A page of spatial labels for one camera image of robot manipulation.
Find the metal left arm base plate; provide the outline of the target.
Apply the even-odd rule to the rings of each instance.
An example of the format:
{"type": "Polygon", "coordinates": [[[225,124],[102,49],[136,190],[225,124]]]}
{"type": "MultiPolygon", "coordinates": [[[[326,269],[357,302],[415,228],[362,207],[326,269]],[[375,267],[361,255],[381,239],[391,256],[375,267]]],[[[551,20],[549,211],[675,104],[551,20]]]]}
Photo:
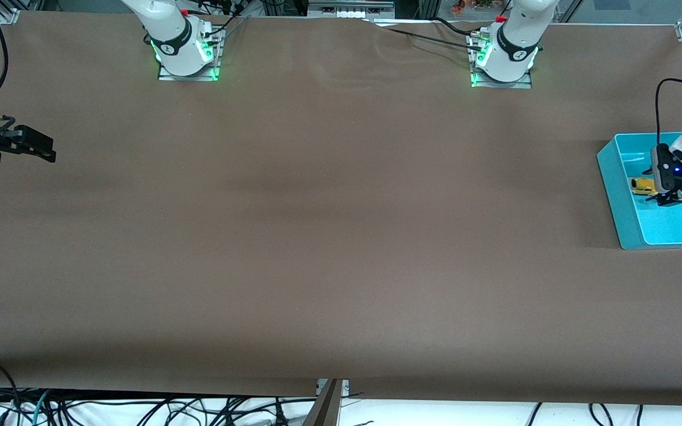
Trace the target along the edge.
{"type": "Polygon", "coordinates": [[[514,82],[500,82],[490,78],[485,70],[477,66],[477,59],[484,56],[484,47],[487,45],[487,41],[481,38],[474,38],[471,36],[465,36],[466,42],[471,47],[480,47],[481,51],[469,51],[468,58],[470,60],[470,79],[471,86],[473,88],[501,88],[501,89],[531,89],[532,88],[532,78],[530,75],[530,70],[520,78],[520,80],[514,82]]]}

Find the aluminium profile post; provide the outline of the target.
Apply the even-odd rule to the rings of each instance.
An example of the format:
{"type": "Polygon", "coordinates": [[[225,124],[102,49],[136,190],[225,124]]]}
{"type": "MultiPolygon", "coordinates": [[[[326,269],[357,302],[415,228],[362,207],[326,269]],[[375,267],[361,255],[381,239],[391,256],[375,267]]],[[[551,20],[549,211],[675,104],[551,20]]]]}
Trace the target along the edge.
{"type": "Polygon", "coordinates": [[[338,426],[342,399],[350,395],[349,381],[320,378],[316,385],[317,398],[301,426],[338,426]]]}

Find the teal plastic bin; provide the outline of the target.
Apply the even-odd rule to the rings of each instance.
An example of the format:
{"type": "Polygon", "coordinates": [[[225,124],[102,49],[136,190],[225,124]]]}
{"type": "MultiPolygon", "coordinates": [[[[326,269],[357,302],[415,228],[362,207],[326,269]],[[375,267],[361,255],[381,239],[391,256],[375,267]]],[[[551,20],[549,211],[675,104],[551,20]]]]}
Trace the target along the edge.
{"type": "Polygon", "coordinates": [[[617,133],[597,154],[620,247],[682,249],[682,204],[658,206],[631,190],[651,167],[655,133],[617,133]]]}

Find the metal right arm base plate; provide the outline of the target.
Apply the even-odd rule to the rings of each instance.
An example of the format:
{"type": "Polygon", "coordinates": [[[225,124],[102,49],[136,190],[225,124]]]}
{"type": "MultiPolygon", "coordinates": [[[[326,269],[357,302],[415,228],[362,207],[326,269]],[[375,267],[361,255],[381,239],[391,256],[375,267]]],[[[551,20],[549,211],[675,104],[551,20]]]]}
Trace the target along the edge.
{"type": "Polygon", "coordinates": [[[224,53],[222,31],[205,38],[192,35],[180,46],[178,54],[169,56],[171,47],[160,49],[153,45],[155,59],[159,63],[157,79],[162,81],[213,82],[219,79],[224,53]]]}

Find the brown table cover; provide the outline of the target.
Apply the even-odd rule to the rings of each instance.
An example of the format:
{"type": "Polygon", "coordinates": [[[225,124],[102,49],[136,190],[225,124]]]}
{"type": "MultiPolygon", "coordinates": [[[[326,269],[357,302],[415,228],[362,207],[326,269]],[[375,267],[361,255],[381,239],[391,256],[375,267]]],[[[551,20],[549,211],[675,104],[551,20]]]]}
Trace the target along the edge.
{"type": "Polygon", "coordinates": [[[249,18],[162,82],[131,14],[23,13],[0,114],[0,365],[28,388],[682,405],[682,249],[620,248],[596,155],[669,26],[550,27],[531,89],[366,21],[249,18]]]}

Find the yellow beetle toy car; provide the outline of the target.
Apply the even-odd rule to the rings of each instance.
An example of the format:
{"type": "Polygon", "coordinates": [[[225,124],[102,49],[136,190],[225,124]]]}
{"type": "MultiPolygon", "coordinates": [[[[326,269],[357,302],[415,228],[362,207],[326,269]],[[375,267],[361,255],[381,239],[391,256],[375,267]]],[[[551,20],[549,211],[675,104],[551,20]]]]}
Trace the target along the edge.
{"type": "Polygon", "coordinates": [[[629,186],[635,196],[653,197],[659,194],[655,181],[649,177],[629,177],[629,186]]]}

